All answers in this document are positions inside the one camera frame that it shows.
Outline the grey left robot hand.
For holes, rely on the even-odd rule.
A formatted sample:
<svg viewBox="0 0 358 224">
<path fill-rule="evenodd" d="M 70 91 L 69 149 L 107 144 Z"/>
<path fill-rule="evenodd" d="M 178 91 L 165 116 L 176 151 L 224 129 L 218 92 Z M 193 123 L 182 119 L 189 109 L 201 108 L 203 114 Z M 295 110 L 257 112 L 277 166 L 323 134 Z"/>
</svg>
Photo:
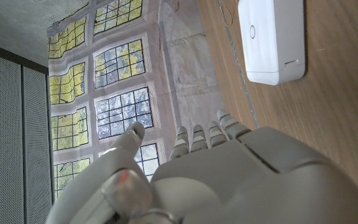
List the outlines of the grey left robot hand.
<svg viewBox="0 0 358 224">
<path fill-rule="evenodd" d="M 59 196 L 48 223 L 358 223 L 358 187 L 326 156 L 276 129 L 251 130 L 219 110 L 193 137 L 180 127 L 148 179 L 135 162 L 144 126 Z"/>
</svg>

